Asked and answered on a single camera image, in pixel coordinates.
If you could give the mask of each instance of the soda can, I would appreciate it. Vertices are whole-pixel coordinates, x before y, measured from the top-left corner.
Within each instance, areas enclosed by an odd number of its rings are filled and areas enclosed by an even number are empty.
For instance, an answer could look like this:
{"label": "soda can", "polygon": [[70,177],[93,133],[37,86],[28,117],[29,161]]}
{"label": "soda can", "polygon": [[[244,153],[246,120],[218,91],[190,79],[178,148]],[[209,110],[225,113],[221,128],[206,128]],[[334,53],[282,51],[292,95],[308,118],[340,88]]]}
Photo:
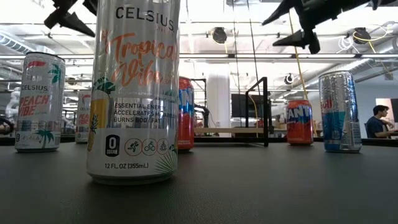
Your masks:
{"label": "soda can", "polygon": [[77,103],[76,143],[87,143],[90,121],[91,91],[79,91]]}
{"label": "soda can", "polygon": [[15,149],[54,151],[60,145],[64,59],[29,52],[24,59]]}
{"label": "soda can", "polygon": [[354,79],[351,72],[331,72],[319,77],[326,151],[359,152],[361,131]]}
{"label": "soda can", "polygon": [[178,87],[178,151],[182,152],[193,148],[195,94],[189,78],[180,77]]}
{"label": "soda can", "polygon": [[308,100],[290,100],[287,105],[287,142],[291,145],[311,145],[312,108]]}
{"label": "soda can", "polygon": [[87,173],[102,184],[168,179],[177,168],[180,1],[98,4]]}

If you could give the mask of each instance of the aluminum can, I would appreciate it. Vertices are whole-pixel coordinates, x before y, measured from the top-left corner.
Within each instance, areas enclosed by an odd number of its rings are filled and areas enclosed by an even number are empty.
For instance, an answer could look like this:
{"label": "aluminum can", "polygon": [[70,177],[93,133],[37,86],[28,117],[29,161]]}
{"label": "aluminum can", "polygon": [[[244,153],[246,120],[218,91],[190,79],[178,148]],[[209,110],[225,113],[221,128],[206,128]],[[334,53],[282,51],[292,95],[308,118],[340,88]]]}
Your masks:
{"label": "aluminum can", "polygon": [[291,100],[287,105],[287,142],[291,145],[311,145],[312,108],[308,100]]}
{"label": "aluminum can", "polygon": [[180,77],[178,86],[178,151],[181,152],[193,148],[195,94],[189,78]]}
{"label": "aluminum can", "polygon": [[64,59],[30,52],[24,59],[15,149],[54,151],[60,145]]}
{"label": "aluminum can", "polygon": [[76,143],[87,143],[90,121],[91,91],[79,91],[77,103]]}
{"label": "aluminum can", "polygon": [[359,152],[361,131],[353,75],[326,73],[319,77],[319,86],[325,150]]}
{"label": "aluminum can", "polygon": [[177,168],[180,1],[98,4],[87,172],[102,184],[168,179]]}

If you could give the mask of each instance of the robotic arm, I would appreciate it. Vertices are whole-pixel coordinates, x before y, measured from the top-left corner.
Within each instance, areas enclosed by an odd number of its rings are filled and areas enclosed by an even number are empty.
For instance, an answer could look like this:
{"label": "robotic arm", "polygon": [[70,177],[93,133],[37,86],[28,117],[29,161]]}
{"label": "robotic arm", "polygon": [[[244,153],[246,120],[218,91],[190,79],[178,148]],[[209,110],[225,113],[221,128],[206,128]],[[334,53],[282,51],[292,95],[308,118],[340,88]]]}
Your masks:
{"label": "robotic arm", "polygon": [[[288,13],[291,8],[296,10],[300,18],[300,25],[303,31],[299,30],[282,40],[278,40],[274,46],[296,46],[305,48],[309,45],[311,54],[320,51],[320,44],[317,34],[312,31],[316,25],[329,19],[337,19],[337,15],[354,9],[362,4],[369,2],[373,10],[377,7],[390,4],[397,0],[282,0],[279,7],[266,19],[262,25],[269,24],[277,20],[280,16]],[[75,13],[70,14],[68,10],[77,0],[53,0],[56,10],[44,21],[49,28],[56,24],[76,30],[88,36],[94,37],[94,32],[88,28]],[[94,15],[97,14],[98,0],[84,0],[83,5]]]}
{"label": "robotic arm", "polygon": [[309,45],[311,54],[320,51],[317,34],[312,30],[316,25],[329,19],[337,19],[337,15],[354,9],[362,4],[370,2],[373,10],[380,5],[390,4],[396,0],[282,0],[278,8],[266,19],[262,25],[269,24],[277,20],[280,16],[288,13],[291,8],[296,10],[303,29],[296,33],[278,40],[273,46],[295,46],[305,49]]}
{"label": "robotic arm", "polygon": [[[56,10],[51,13],[44,24],[49,29],[52,29],[56,24],[61,27],[81,32],[90,37],[95,37],[94,32],[84,24],[76,15],[70,14],[68,10],[77,2],[77,0],[53,0]],[[98,0],[85,0],[83,5],[94,15],[97,15]]]}

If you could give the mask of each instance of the celsius can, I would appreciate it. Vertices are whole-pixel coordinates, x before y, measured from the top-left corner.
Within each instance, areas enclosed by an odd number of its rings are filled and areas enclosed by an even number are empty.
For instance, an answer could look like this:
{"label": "celsius can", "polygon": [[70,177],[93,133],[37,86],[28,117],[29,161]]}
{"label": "celsius can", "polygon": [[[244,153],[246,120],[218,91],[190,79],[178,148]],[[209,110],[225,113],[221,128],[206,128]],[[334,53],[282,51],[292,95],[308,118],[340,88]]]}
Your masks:
{"label": "celsius can", "polygon": [[90,91],[79,91],[77,103],[76,143],[87,143],[90,120]]}
{"label": "celsius can", "polygon": [[189,78],[179,78],[178,90],[178,151],[193,148],[194,138],[194,92]]}
{"label": "celsius can", "polygon": [[54,151],[59,147],[64,85],[64,59],[40,52],[26,54],[15,138],[17,151]]}
{"label": "celsius can", "polygon": [[177,168],[180,1],[98,4],[87,172],[102,184],[168,179]]}
{"label": "celsius can", "polygon": [[351,72],[323,74],[319,86],[326,151],[359,152],[361,131]]}
{"label": "celsius can", "polygon": [[287,142],[291,145],[313,143],[312,109],[308,100],[291,100],[287,105]]}

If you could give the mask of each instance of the table surface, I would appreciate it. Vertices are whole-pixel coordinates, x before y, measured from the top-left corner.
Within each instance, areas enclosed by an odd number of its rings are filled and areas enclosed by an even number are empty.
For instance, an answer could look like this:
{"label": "table surface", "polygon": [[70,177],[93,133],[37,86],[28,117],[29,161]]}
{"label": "table surface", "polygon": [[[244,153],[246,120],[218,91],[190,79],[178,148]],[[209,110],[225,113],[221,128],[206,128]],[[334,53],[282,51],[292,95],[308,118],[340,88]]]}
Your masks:
{"label": "table surface", "polygon": [[165,182],[93,183],[86,145],[0,147],[0,223],[398,223],[398,149],[199,145]]}

